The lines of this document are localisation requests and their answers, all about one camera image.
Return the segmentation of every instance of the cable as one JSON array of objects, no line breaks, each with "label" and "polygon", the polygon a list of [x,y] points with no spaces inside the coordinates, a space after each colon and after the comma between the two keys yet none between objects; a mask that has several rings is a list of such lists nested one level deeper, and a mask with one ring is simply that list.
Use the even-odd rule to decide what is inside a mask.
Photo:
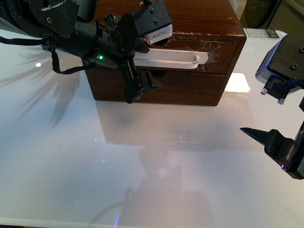
[{"label": "cable", "polygon": [[58,55],[56,53],[56,51],[51,51],[52,52],[52,59],[53,59],[53,70],[57,73],[57,74],[62,74],[62,75],[70,75],[73,74],[75,72],[81,71],[81,70],[87,70],[87,69],[91,69],[94,68],[96,66],[96,63],[89,63],[88,65],[84,65],[84,66],[76,66],[74,68],[65,70],[65,71],[61,71],[60,70],[60,65],[59,65],[59,58]]},{"label": "cable", "polygon": [[276,83],[276,88],[283,90],[291,90],[296,87],[304,88],[304,77],[301,78],[293,78],[282,83]]},{"label": "cable", "polygon": [[47,42],[49,38],[44,39],[6,39],[4,37],[0,37],[0,42],[3,44],[10,44],[10,45],[22,45],[22,46],[37,46],[42,45]]}]

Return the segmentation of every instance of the white drawer handle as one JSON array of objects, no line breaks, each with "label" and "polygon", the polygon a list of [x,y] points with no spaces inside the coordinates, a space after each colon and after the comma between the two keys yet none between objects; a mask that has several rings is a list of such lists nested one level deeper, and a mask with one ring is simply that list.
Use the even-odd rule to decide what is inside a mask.
[{"label": "white drawer handle", "polygon": [[207,52],[169,49],[150,49],[148,53],[136,52],[134,57],[136,66],[176,69],[195,69],[207,61]]}]

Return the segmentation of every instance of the drawer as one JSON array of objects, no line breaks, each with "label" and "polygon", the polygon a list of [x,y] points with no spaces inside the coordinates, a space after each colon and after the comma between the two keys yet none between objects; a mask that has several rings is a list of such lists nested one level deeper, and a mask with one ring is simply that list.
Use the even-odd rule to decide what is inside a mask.
[{"label": "drawer", "polygon": [[193,70],[171,69],[174,71],[189,71],[214,74],[226,74],[232,57],[238,46],[237,42],[218,42],[204,40],[169,39],[163,46],[150,46],[150,48],[163,48],[187,51],[207,52],[209,59],[207,63],[199,65]]},{"label": "drawer", "polygon": [[[125,102],[125,84],[120,70],[95,68],[86,71],[95,100]],[[148,93],[137,103],[208,105],[218,104],[224,74],[165,71],[154,78],[162,87]]]}]

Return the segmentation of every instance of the wooden drawer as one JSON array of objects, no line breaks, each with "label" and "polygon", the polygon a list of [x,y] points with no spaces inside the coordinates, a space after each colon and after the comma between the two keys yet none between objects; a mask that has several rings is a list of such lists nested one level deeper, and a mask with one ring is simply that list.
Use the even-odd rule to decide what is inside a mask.
[{"label": "wooden drawer", "polygon": [[[150,48],[180,49],[208,52],[207,63],[193,70],[138,67],[150,70],[162,87],[137,102],[212,105],[218,104],[246,35],[228,0],[165,0],[172,18],[173,36],[162,46]],[[122,16],[138,9],[135,1],[119,0],[99,4],[96,19],[102,21],[108,13]],[[124,80],[119,70],[99,66],[86,71],[95,100],[125,101]]]}]

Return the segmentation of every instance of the white tabletop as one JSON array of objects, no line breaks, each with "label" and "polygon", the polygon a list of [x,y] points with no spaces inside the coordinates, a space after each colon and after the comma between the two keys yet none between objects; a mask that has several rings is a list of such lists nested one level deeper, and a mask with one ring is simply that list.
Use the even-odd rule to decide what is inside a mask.
[{"label": "white tabletop", "polygon": [[248,37],[234,72],[250,91],[217,107],[95,101],[84,72],[58,75],[40,47],[0,44],[0,224],[304,227],[304,182],[239,129],[294,139],[303,122],[303,91],[278,105],[255,79],[278,40]]}]

